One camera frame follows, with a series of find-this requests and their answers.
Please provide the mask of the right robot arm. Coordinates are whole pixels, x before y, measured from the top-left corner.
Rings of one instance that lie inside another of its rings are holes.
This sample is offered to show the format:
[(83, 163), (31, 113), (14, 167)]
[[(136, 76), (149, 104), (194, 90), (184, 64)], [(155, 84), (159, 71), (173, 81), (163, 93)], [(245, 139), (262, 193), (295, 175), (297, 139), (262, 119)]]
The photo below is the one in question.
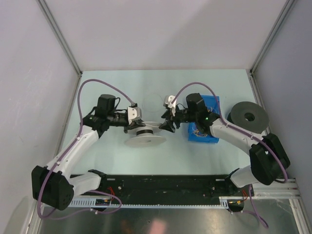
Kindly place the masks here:
[(222, 139), (245, 152), (250, 165), (238, 168), (227, 176), (225, 191), (237, 195), (249, 184), (271, 185), (280, 176), (288, 180), (286, 169), (290, 160), (277, 135), (253, 133), (231, 124), (217, 113), (209, 111), (199, 93), (186, 97), (187, 108), (179, 109), (175, 96), (164, 100), (165, 120), (160, 129), (175, 132), (182, 123), (194, 123), (202, 134)]

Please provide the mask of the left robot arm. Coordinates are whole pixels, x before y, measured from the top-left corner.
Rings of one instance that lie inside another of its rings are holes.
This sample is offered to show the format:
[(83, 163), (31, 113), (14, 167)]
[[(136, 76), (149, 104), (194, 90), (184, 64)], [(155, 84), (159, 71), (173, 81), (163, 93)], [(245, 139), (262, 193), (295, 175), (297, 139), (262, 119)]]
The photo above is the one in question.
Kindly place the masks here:
[(125, 110), (117, 109), (116, 97), (101, 95), (97, 105), (86, 115), (66, 149), (62, 150), (46, 166), (36, 166), (31, 173), (33, 198), (40, 208), (44, 203), (60, 211), (66, 209), (73, 198), (93, 191), (104, 194), (108, 183), (104, 173), (89, 170), (83, 175), (71, 177), (75, 165), (86, 151), (96, 143), (110, 127), (122, 127), (125, 132), (143, 126), (141, 109), (136, 103)]

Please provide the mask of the white cable spool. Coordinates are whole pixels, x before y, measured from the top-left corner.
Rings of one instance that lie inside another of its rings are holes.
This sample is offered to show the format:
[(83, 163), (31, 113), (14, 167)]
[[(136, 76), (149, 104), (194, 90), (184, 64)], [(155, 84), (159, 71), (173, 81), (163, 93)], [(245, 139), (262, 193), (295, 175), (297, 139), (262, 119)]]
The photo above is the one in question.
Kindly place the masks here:
[(166, 141), (166, 138), (159, 136), (161, 132), (159, 128), (161, 123), (158, 122), (143, 122), (143, 127), (137, 127), (129, 130), (128, 134), (131, 137), (125, 141), (125, 145), (134, 148), (154, 147)]

